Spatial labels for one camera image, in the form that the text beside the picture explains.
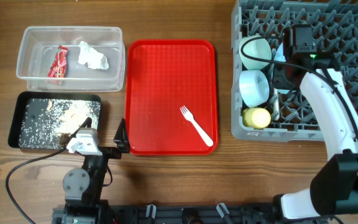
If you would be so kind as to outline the light blue plate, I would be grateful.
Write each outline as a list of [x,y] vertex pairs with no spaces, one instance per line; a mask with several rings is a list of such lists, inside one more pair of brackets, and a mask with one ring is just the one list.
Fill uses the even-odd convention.
[[[286,58],[283,54],[283,44],[279,45],[276,54],[274,56],[274,60],[279,62],[286,62]],[[287,94],[289,92],[289,90],[285,90],[285,89],[277,89],[277,91],[281,94]]]

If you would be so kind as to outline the white plastic spoon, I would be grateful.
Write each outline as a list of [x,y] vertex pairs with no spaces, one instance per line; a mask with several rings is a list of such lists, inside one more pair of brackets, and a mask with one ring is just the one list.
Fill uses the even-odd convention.
[[273,120],[278,121],[280,119],[280,105],[279,105],[279,95],[278,90],[276,88],[273,89],[273,96],[275,98],[273,102]]

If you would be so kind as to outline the light blue bowl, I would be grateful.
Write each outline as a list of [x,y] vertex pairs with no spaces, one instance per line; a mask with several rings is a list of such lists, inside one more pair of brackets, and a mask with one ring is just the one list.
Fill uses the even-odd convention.
[[262,71],[245,70],[239,77],[239,91],[247,107],[258,107],[269,99],[269,82]]

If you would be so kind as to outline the green bowl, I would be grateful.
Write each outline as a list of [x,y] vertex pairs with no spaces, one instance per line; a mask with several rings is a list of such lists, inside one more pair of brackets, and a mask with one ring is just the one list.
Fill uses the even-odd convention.
[[261,58],[265,60],[270,60],[272,58],[272,51],[266,39],[253,40],[247,45],[244,45],[248,40],[256,37],[260,37],[260,35],[244,37],[239,42],[239,55],[244,67],[247,70],[261,70],[265,68],[269,63],[249,59],[245,57],[242,52],[255,58]]

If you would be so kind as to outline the yellow cup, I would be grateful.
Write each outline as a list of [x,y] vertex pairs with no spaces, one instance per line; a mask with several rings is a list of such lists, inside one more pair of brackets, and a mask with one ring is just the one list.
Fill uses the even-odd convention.
[[244,126],[263,129],[271,122],[270,113],[264,108],[247,108],[242,112]]

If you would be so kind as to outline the white plastic fork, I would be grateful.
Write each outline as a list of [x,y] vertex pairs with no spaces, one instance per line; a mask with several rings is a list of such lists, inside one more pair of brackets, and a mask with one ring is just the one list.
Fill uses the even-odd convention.
[[208,134],[204,131],[204,129],[195,121],[191,111],[185,105],[180,107],[180,111],[183,117],[195,127],[196,131],[198,132],[204,143],[209,147],[213,146],[214,144],[213,140],[208,136]]

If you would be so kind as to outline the white tissue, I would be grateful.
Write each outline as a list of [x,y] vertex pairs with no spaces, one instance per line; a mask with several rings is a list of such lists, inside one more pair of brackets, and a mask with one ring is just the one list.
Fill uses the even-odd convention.
[[87,64],[88,68],[90,69],[107,70],[109,68],[106,56],[92,48],[88,43],[81,41],[79,44],[79,48],[79,64]]

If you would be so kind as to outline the red snack wrapper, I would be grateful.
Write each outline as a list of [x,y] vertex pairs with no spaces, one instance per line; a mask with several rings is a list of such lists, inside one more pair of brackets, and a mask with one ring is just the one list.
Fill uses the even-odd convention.
[[63,78],[67,69],[67,53],[68,48],[59,45],[55,59],[48,71],[48,78]]

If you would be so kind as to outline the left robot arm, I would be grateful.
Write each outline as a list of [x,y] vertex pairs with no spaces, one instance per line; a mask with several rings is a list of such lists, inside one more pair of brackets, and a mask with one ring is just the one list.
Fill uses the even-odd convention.
[[121,119],[114,137],[115,147],[99,145],[98,132],[91,127],[91,118],[70,136],[66,149],[70,153],[84,156],[83,165],[72,169],[63,178],[65,207],[61,212],[53,211],[52,223],[116,223],[116,216],[107,200],[101,199],[110,159],[120,159],[131,150],[126,131],[126,121]]

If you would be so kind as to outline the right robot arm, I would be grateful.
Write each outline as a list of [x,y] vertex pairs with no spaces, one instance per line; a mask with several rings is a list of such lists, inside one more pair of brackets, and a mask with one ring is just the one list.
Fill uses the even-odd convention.
[[274,65],[312,107],[328,155],[307,189],[277,198],[281,217],[298,221],[357,214],[358,114],[337,60],[330,54],[298,54],[294,61],[275,61]]

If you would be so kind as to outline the black food waste tray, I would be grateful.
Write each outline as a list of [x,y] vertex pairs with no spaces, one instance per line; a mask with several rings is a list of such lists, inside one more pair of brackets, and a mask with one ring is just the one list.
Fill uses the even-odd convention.
[[19,140],[19,133],[21,129],[21,122],[24,117],[26,102],[31,98],[98,101],[101,103],[101,109],[102,109],[102,102],[98,95],[90,95],[90,94],[83,94],[83,93],[51,93],[51,92],[25,91],[17,97],[11,129],[9,132],[8,145],[13,148],[20,148],[18,145],[18,140]]

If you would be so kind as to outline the grey dishwasher rack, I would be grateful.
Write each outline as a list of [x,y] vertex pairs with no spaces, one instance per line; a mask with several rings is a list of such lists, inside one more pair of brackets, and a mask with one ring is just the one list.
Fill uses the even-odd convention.
[[[268,36],[273,57],[284,28],[308,24],[321,51],[332,52],[341,66],[344,84],[358,114],[358,1],[237,1],[231,13],[231,48],[234,78],[231,89],[231,133],[236,139],[288,142],[320,141],[323,138],[306,98],[295,92],[279,95],[280,119],[265,129],[244,126],[246,107],[239,77],[244,70],[239,42],[252,35]],[[273,90],[263,107],[273,116]]]

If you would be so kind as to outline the clear plastic waste bin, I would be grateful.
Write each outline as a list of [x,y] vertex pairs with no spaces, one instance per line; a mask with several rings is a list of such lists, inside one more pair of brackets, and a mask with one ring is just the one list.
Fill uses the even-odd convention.
[[[103,54],[106,70],[78,63],[80,43]],[[48,72],[58,47],[66,47],[67,69],[63,78]],[[102,26],[31,26],[26,28],[17,58],[16,76],[30,91],[120,91],[125,79],[125,47],[122,30]]]

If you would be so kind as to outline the food scraps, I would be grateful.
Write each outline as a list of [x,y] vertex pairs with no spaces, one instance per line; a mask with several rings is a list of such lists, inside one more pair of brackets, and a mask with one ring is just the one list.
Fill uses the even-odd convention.
[[101,103],[86,100],[31,98],[25,105],[18,145],[27,149],[61,149],[62,134],[73,134],[91,118],[98,127]]

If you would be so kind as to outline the red serving tray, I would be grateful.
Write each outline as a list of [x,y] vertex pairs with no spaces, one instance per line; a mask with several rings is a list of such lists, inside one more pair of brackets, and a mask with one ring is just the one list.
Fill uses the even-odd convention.
[[[218,146],[215,49],[207,40],[143,39],[128,50],[125,120],[131,153],[201,156]],[[207,146],[180,107],[213,140]]]

